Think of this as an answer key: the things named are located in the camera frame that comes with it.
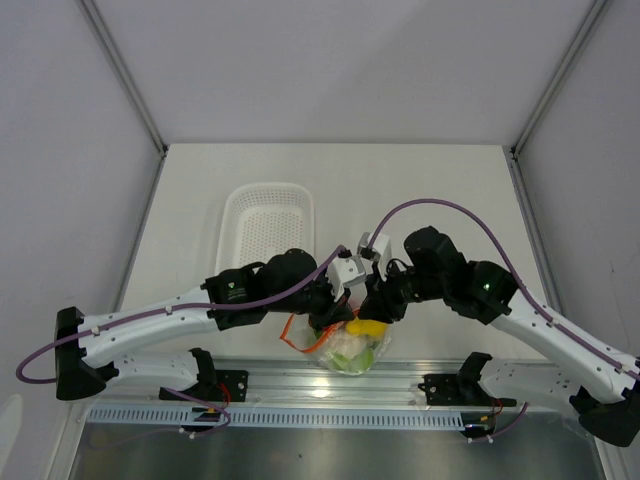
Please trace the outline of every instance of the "white plastic basket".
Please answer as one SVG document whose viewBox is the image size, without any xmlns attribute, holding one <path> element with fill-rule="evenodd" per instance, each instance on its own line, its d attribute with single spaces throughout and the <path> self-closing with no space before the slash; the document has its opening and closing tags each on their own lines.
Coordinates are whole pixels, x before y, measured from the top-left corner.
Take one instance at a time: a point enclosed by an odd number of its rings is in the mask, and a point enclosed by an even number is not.
<svg viewBox="0 0 640 480">
<path fill-rule="evenodd" d="M 253 262 L 267 262 L 290 248 L 314 255 L 311 193 L 294 183 L 254 183 L 227 198 L 216 274 Z"/>
</svg>

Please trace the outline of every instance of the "orange strap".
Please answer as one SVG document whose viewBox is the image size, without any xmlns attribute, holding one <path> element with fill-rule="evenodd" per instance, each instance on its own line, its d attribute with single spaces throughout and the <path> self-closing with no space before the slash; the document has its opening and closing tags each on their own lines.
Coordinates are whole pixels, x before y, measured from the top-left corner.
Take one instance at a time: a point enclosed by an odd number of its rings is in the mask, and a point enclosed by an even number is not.
<svg viewBox="0 0 640 480">
<path fill-rule="evenodd" d="M 355 315 L 357 315 L 358 311 L 359 311 L 359 309 L 358 310 L 354 310 L 353 313 Z M 289 340 L 287 338 L 287 334 L 289 333 L 289 329 L 291 328 L 291 324 L 293 323 L 293 319 L 294 319 L 295 316 L 296 316 L 295 313 L 292 313 L 291 316 L 289 317 L 289 320 L 287 320 L 287 324 L 284 326 L 284 330 L 282 330 L 282 333 L 280 334 L 280 340 L 283 340 L 291 348 L 294 348 L 294 349 L 296 349 L 296 350 L 298 350 L 299 352 L 302 352 L 302 353 L 313 353 L 316 350 L 318 350 L 318 348 L 320 348 L 327 341 L 327 339 L 331 336 L 331 334 L 333 332 L 335 332 L 344 323 L 346 323 L 346 322 L 334 323 L 333 325 L 329 326 L 329 328 L 327 328 L 324 332 L 322 332 L 322 335 L 320 336 L 318 341 L 316 343 L 314 343 L 313 345 L 311 345 L 309 348 L 298 348 L 293 344 L 293 342 L 291 340 Z"/>
</svg>

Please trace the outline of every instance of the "plastic bag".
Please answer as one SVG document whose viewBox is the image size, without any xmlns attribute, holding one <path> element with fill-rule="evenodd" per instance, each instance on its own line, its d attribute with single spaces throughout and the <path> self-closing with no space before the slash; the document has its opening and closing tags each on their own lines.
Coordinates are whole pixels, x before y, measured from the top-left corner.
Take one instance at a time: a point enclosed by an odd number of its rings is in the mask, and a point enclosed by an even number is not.
<svg viewBox="0 0 640 480">
<path fill-rule="evenodd" d="M 308 322 L 294 322 L 295 315 L 280 339 L 299 352 L 313 355 L 325 368 L 344 375 L 362 375 L 384 354 L 390 340 L 389 325 L 356 317 L 315 331 Z"/>
</svg>

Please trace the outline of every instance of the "white wall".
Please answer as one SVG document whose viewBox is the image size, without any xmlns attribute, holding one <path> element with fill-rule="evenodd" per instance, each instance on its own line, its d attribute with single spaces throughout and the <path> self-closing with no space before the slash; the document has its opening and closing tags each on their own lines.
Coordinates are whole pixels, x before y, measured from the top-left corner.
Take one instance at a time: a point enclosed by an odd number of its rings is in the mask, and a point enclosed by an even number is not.
<svg viewBox="0 0 640 480">
<path fill-rule="evenodd" d="M 0 405 L 25 399 L 2 478 L 35 479 L 61 404 L 16 364 L 60 308 L 110 308 L 158 160 L 73 0 L 3 2 L 0 65 Z"/>
<path fill-rule="evenodd" d="M 640 3 L 611 3 L 521 165 L 569 316 L 640 355 Z"/>
<path fill-rule="evenodd" d="M 99 0 L 174 142 L 511 145 L 591 0 Z"/>
</svg>

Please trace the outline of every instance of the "yellow object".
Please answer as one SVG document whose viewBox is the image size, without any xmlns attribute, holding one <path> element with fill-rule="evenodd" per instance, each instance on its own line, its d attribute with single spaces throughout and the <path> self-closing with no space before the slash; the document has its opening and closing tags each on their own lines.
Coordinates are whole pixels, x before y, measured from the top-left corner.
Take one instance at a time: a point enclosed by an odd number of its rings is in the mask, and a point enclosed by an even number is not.
<svg viewBox="0 0 640 480">
<path fill-rule="evenodd" d="M 387 331 L 386 323 L 377 320 L 362 320 L 358 317 L 347 323 L 347 332 L 351 335 L 369 335 L 371 337 L 381 337 Z"/>
</svg>

